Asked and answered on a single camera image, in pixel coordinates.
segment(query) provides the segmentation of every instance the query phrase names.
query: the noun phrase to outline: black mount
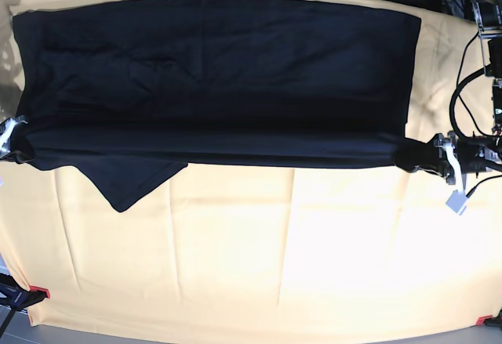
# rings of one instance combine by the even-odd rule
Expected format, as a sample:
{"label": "black mount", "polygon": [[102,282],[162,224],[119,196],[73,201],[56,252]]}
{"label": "black mount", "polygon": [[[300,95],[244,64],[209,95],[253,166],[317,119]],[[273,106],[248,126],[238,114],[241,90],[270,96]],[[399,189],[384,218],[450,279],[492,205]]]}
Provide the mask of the black mount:
{"label": "black mount", "polygon": [[5,296],[0,297],[0,305],[10,308],[2,326],[0,326],[0,338],[5,333],[7,326],[9,326],[10,321],[17,312],[49,298],[49,293],[47,291],[25,291],[11,276],[4,275],[3,273],[0,273],[0,294]]}
{"label": "black mount", "polygon": [[487,318],[483,321],[483,324],[487,327],[499,328],[502,331],[502,310],[498,317]]}
{"label": "black mount", "polygon": [[455,156],[462,168],[462,174],[476,174],[487,172],[484,161],[496,161],[497,152],[487,145],[465,143],[456,137],[454,132],[448,136],[436,134],[428,143],[418,141],[407,142],[394,155],[395,165],[408,173],[422,170],[446,179],[449,185],[455,184],[453,167],[449,163],[443,146],[451,143],[455,148]]}

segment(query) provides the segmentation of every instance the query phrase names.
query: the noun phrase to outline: yellow tablecloth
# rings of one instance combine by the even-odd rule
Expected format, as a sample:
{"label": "yellow tablecloth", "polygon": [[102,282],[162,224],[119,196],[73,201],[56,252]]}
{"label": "yellow tablecloth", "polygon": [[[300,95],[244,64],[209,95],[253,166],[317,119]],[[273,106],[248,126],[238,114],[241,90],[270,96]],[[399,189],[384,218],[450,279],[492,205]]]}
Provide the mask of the yellow tablecloth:
{"label": "yellow tablecloth", "polygon": [[[3,115],[24,83],[10,17],[109,1],[0,0]],[[419,16],[406,132],[450,130],[474,24],[377,0],[311,1]],[[464,70],[481,65],[473,45]],[[464,93],[487,131],[490,84]],[[464,109],[458,118],[470,132]],[[190,165],[118,214],[74,168],[2,163],[0,176],[0,253],[21,285],[51,291],[30,308],[33,324],[171,343],[348,344],[465,328],[502,306],[497,182],[458,217],[451,187],[422,172]]]}

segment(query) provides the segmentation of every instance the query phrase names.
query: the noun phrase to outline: black cloth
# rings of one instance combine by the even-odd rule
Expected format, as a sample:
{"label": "black cloth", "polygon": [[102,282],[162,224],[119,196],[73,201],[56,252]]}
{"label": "black cloth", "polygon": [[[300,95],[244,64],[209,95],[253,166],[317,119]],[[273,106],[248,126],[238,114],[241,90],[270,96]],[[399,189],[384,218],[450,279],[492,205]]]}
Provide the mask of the black cloth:
{"label": "black cloth", "polygon": [[75,166],[121,212],[189,162],[392,165],[420,19],[297,0],[135,0],[23,13],[13,29],[28,125],[11,148],[41,170]]}

